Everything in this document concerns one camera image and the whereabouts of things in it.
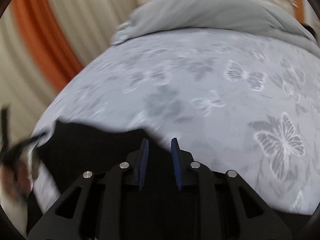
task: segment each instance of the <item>silver bolt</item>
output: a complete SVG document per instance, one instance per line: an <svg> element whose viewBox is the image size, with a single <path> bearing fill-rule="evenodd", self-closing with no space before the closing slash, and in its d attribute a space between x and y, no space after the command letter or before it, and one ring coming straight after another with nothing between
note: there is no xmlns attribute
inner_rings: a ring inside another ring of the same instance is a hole
<svg viewBox="0 0 320 240"><path fill-rule="evenodd" d="M230 178L235 178L238 175L238 173L236 173L236 171L233 170L228 171L227 174Z"/></svg>
<svg viewBox="0 0 320 240"><path fill-rule="evenodd" d="M126 162L124 162L124 163L120 163L120 168L121 169L126 169L126 168L128 168L129 167L129 163L126 163Z"/></svg>
<svg viewBox="0 0 320 240"><path fill-rule="evenodd" d="M198 168L200 168L200 163L198 163L198 162L192 162L192 163L190 164L190 166L191 166L191 168L198 169Z"/></svg>
<svg viewBox="0 0 320 240"><path fill-rule="evenodd" d="M88 179L88 178L90 178L92 176L92 172L91 171L86 171L84 174L83 174L83 177L85 178L85 179Z"/></svg>

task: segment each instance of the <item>black strap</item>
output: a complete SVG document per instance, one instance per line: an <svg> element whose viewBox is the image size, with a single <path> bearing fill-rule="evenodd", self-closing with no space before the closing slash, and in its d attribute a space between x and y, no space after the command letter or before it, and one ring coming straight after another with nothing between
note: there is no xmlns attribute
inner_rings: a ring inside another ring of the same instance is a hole
<svg viewBox="0 0 320 240"><path fill-rule="evenodd" d="M9 148L8 139L8 107L1 109L1 133L2 133L2 148L0 151L0 161L3 158L3 153Z"/></svg>

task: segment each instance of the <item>bed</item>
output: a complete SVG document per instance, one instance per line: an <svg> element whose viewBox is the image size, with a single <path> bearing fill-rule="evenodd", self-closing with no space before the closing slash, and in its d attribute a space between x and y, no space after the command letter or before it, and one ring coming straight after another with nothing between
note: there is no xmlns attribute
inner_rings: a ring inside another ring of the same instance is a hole
<svg viewBox="0 0 320 240"><path fill-rule="evenodd" d="M113 46L57 96L34 134L58 118L102 130L145 128L211 170L236 170L273 208L312 214L320 201L320 49L266 0L152 0ZM60 193L44 164L43 212Z"/></svg>

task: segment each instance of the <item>black cloth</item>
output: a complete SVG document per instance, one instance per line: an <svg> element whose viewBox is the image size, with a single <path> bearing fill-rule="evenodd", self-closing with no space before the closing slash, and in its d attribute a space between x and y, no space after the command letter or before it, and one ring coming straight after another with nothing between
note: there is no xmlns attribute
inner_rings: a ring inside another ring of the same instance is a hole
<svg viewBox="0 0 320 240"><path fill-rule="evenodd" d="M0 150L0 161L2 161L2 153L8 150L8 108L1 109L1 131L2 131L2 148Z"/></svg>
<svg viewBox="0 0 320 240"><path fill-rule="evenodd" d="M312 34L312 36L316 39L316 41L318 41L316 31L311 26L309 26L308 24L301 24L301 25Z"/></svg>
<svg viewBox="0 0 320 240"><path fill-rule="evenodd" d="M172 156L144 130L104 132L79 123L57 121L53 136L38 148L40 159L63 193L84 171L108 171L126 160L130 152L149 140L145 186L137 194L126 194L122 232L124 239L193 239L195 197L180 192L173 174ZM295 235L309 216L278 212ZM28 230L41 217L33 195L28 199Z"/></svg>

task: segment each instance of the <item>bed sheet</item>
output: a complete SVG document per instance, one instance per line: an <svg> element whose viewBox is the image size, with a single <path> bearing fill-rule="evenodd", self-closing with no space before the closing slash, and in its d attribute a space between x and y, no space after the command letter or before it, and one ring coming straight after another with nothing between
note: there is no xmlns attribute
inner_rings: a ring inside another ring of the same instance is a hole
<svg viewBox="0 0 320 240"><path fill-rule="evenodd" d="M52 133L57 118L143 127L167 149L176 137L281 211L312 214L320 201L320 59L277 39L197 28L131 39L79 73L34 133ZM46 211L58 195L40 171L35 195Z"/></svg>

